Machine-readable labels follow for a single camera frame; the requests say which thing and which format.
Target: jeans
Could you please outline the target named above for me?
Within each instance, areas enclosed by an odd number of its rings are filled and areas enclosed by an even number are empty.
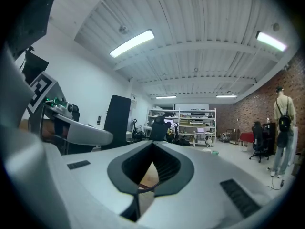
[[[289,154],[292,150],[292,141],[294,138],[294,132],[293,130],[289,130],[288,132],[288,140],[287,140],[287,145],[286,145],[286,151],[285,151],[285,157],[284,157],[284,161],[281,165],[280,171],[279,171],[279,175],[283,175],[285,173],[285,170],[287,168],[288,162],[289,162]],[[283,147],[277,147],[276,150],[276,154],[275,154],[275,160],[274,160],[274,164],[273,164],[273,168],[272,170],[277,172],[278,166],[280,165],[281,162],[281,154],[283,152]]]

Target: concrete floor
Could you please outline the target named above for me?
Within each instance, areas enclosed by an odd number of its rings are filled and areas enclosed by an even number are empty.
[[[203,147],[204,146],[196,146],[195,149],[202,150]],[[261,163],[259,163],[258,157],[253,157],[251,160],[249,160],[249,157],[253,153],[252,147],[239,147],[230,143],[216,141],[215,147],[212,147],[211,149],[218,151],[220,157],[229,162],[234,163],[235,165],[243,169],[245,172],[258,179],[265,186],[272,187],[272,177],[270,176],[270,171],[268,170],[268,167],[272,167],[275,158],[274,155],[270,156],[269,160],[266,160],[266,158],[262,158]],[[294,165],[287,167],[286,173],[282,178],[285,183],[280,190],[273,190],[271,188],[268,188],[268,193],[270,197],[275,198],[276,196],[287,191],[290,188],[291,184],[295,179],[295,177],[291,175],[293,166]],[[273,178],[274,188],[280,188],[282,179],[279,179],[276,176]],[[153,192],[140,194],[139,202],[140,211],[141,214],[143,214],[153,202]]]

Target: metal shelving unit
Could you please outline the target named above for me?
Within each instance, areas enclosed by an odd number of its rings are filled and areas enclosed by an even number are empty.
[[[209,135],[212,138],[212,142],[213,142],[212,145],[215,146],[216,132],[217,132],[216,108],[214,108],[213,110],[151,109],[151,110],[148,110],[146,123],[150,123],[160,113],[175,113],[175,115],[177,117],[166,117],[165,119],[178,120],[178,121],[174,121],[174,122],[177,122],[179,124],[178,131],[181,130],[182,128],[184,128],[184,130],[186,128],[188,128],[188,131],[191,131],[190,133],[189,132],[188,133],[179,133],[179,135],[193,136],[193,140],[195,140],[195,136],[198,136],[198,135]],[[214,113],[214,117],[213,118],[203,118],[201,116],[200,117],[198,117],[198,116],[196,116],[196,117],[192,117],[192,116],[191,117],[181,117],[181,115],[183,115],[184,113],[209,113],[211,115],[213,115],[213,113]],[[200,124],[199,123],[191,123],[194,120],[195,121],[201,121],[201,122],[200,122]],[[213,129],[213,132],[212,133],[194,133],[196,128],[199,128],[199,127],[205,127],[205,128]],[[190,144],[193,144],[193,146],[195,147],[196,144],[197,145],[202,145],[202,144],[205,144],[205,143],[190,142]]]

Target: fluorescent light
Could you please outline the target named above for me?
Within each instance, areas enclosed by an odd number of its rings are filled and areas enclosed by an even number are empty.
[[[164,96],[164,97],[156,97],[156,99],[162,99],[162,98],[176,98],[177,96]]]
[[[264,43],[267,43],[270,46],[273,46],[280,51],[284,51],[287,48],[287,46],[285,44],[281,43],[277,39],[261,32],[261,31],[257,32],[256,38],[257,38],[257,40],[259,40],[261,42],[264,42]]]
[[[129,41],[125,42],[124,44],[122,44],[121,46],[117,47],[116,49],[114,49],[110,55],[113,58],[116,58],[117,56],[119,56],[120,54],[122,54],[123,52],[126,52],[127,50],[143,43],[146,42],[150,39],[154,38],[153,32],[151,30],[148,30],[146,32],[143,32],[142,34],[131,38]]]
[[[237,97],[237,95],[217,95],[216,97],[220,98],[220,97]]]

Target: black vent slot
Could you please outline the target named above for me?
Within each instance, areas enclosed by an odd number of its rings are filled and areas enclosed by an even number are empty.
[[[76,169],[76,168],[80,168],[83,166],[87,166],[89,165],[90,162],[88,160],[83,160],[83,161],[79,161],[79,162],[75,162],[75,163],[71,163],[71,164],[67,164],[68,168],[70,170]]]
[[[261,208],[233,179],[223,181],[220,185],[244,218]]]

